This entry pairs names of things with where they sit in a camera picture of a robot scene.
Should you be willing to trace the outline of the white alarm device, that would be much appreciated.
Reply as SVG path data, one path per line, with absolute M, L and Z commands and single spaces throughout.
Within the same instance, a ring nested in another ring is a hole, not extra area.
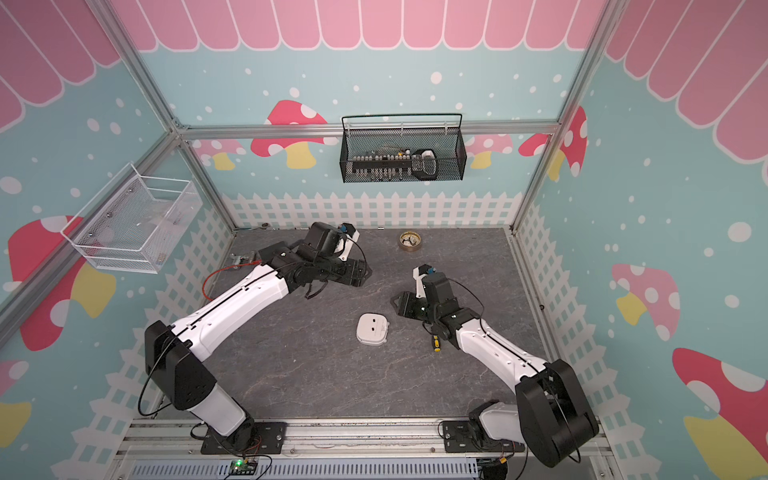
M 387 341 L 389 322 L 378 313 L 364 313 L 360 316 L 356 328 L 356 338 L 364 345 L 380 346 Z

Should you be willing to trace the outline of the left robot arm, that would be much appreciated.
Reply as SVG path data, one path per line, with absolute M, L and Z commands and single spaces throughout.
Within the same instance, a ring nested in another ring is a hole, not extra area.
M 230 335 L 273 303 L 314 282 L 362 286 L 367 259 L 351 259 L 359 234 L 321 230 L 293 244 L 259 252 L 259 262 L 235 286 L 194 313 L 145 330 L 146 373 L 170 404 L 207 425 L 220 441 L 245 444 L 256 436 L 252 416 L 219 384 L 204 361 Z

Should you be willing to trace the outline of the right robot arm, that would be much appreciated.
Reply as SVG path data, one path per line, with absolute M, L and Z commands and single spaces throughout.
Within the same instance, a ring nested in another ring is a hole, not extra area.
M 421 322 L 499 377 L 515 394 L 512 404 L 482 403 L 463 422 L 442 432 L 445 448 L 493 451 L 526 447 L 547 467 L 580 458 L 580 448 L 599 434 L 597 418 L 570 364 L 536 357 L 501 337 L 469 308 L 450 299 L 431 304 L 411 292 L 390 300 L 397 315 Z

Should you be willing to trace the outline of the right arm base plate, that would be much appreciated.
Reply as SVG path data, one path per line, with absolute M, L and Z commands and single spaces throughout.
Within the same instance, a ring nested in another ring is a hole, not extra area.
M 525 446 L 510 440 L 493 440 L 477 422 L 471 420 L 442 420 L 438 435 L 443 440 L 446 453 L 499 453 L 511 455 L 523 453 Z

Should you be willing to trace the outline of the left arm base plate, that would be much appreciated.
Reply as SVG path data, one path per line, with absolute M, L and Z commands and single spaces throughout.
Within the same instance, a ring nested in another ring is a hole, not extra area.
M 212 427 L 202 437 L 202 455 L 251 456 L 280 454 L 286 438 L 286 422 L 256 422 L 247 419 L 229 436 L 219 434 Z

